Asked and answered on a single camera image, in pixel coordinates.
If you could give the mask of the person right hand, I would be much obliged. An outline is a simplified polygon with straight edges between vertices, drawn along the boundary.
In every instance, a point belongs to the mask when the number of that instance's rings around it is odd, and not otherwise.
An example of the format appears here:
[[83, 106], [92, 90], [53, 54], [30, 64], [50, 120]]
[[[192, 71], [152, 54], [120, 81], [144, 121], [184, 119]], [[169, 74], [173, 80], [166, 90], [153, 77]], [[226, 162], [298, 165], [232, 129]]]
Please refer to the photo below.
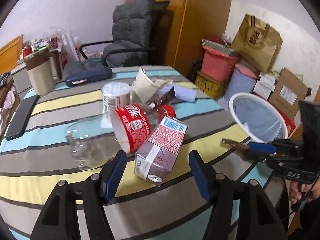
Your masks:
[[295, 204], [298, 200], [302, 198], [302, 194], [304, 192], [309, 192], [310, 195], [308, 197], [307, 202], [311, 202], [313, 200], [316, 200], [320, 196], [320, 183], [319, 180], [314, 183], [313, 185], [311, 184], [299, 184], [296, 181], [291, 181], [290, 182], [290, 187], [289, 187], [289, 201], [292, 204]]

